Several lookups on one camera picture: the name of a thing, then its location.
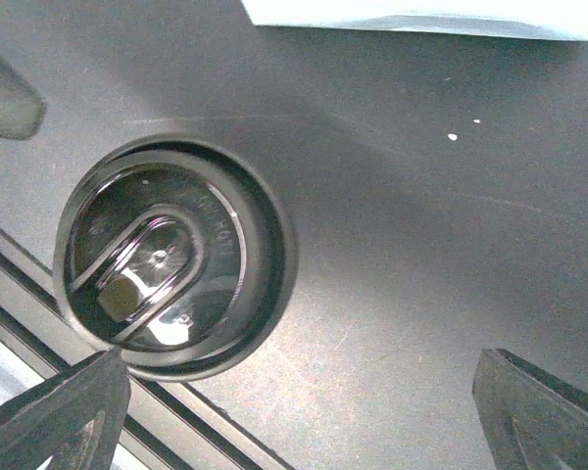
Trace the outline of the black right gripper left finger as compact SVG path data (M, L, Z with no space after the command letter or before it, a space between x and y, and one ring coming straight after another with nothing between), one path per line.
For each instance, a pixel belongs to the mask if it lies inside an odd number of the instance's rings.
M97 352L0 405L0 469L108 469L130 399L120 350Z

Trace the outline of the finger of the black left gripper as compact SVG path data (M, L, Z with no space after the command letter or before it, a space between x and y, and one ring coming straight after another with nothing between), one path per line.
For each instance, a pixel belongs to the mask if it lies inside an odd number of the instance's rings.
M38 132L46 110L38 91L0 56L0 138L30 139Z

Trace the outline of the light blue paper bag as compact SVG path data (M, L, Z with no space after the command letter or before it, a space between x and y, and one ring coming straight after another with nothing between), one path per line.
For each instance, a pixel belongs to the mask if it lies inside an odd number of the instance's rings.
M242 6L254 25L588 41L588 1L247 0Z

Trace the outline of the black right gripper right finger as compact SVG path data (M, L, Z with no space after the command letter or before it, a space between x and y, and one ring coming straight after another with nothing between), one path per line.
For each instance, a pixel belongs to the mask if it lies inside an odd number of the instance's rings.
M498 469L588 469L588 394L502 349L481 352L472 384Z

